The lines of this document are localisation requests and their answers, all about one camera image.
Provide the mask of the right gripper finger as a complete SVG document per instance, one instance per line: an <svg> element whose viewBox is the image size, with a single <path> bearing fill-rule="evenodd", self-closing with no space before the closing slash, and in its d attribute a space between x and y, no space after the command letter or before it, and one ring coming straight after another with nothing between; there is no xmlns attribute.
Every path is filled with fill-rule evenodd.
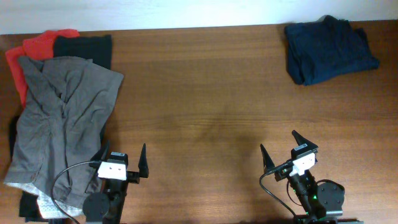
<svg viewBox="0 0 398 224"><path fill-rule="evenodd" d="M293 131L292 131L292 135L293 135L293 137L295 138L295 140L296 140L296 142L297 142L297 144L298 144L299 146L301 146L301 145L303 145L303 144L306 144L310 149L316 149L316 148L318 148L318 146L317 146L315 143L313 143L313 142L309 141L308 139L304 138L304 137L303 137L301 134L299 134L296 130L293 130Z"/></svg>
<svg viewBox="0 0 398 224"><path fill-rule="evenodd" d="M274 172L275 165L263 144L260 144L260 148L261 148L261 153L262 153L264 173L272 174Z"/></svg>

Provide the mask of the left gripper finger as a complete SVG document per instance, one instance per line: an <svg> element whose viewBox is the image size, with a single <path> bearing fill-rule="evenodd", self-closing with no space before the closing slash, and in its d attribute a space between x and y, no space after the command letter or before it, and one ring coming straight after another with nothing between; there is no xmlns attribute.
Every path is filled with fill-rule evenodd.
<svg viewBox="0 0 398 224"><path fill-rule="evenodd" d="M139 177L140 178L148 178L149 177L149 166L147 163L147 157L146 157L146 144L143 144L142 150L141 150L141 155L138 163L138 168L139 168Z"/></svg>
<svg viewBox="0 0 398 224"><path fill-rule="evenodd" d="M109 141L106 141L99 149L99 151L90 159L90 161L103 161L109 152Z"/></svg>

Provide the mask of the grey shorts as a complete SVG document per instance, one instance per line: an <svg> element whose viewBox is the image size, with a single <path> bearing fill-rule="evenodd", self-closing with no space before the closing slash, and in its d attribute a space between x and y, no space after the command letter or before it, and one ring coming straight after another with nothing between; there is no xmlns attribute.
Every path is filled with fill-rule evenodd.
<svg viewBox="0 0 398 224"><path fill-rule="evenodd" d="M100 189L87 162L101 147L124 77L79 57L18 62L28 91L4 182L36 195L44 218L78 216Z"/></svg>

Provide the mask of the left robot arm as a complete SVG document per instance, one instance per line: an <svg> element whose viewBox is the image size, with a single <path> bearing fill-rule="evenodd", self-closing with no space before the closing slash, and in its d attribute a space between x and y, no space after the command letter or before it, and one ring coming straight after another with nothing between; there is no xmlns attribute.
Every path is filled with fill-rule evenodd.
<svg viewBox="0 0 398 224"><path fill-rule="evenodd" d="M137 172L128 171L128 155L121 152L112 152L107 159L90 162L90 167L96 169L97 177L104 185L100 192L90 194L83 202L87 223L120 222L129 184L139 184L141 179L149 176L146 152L144 144Z"/></svg>

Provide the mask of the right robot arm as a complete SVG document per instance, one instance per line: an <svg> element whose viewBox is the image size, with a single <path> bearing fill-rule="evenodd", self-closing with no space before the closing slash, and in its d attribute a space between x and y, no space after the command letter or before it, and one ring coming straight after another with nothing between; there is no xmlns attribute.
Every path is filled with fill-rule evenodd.
<svg viewBox="0 0 398 224"><path fill-rule="evenodd" d="M259 178L259 185L293 215L294 223L338 223L338 217L343 214L345 188L329 179L315 180L310 169L317 163L318 146L295 130L292 135L297 147L291 150L291 158L278 166L273 163L264 145L260 145L264 173ZM304 215L297 215L264 186L263 178L271 174L276 181L287 180L287 188L293 189L305 211Z"/></svg>

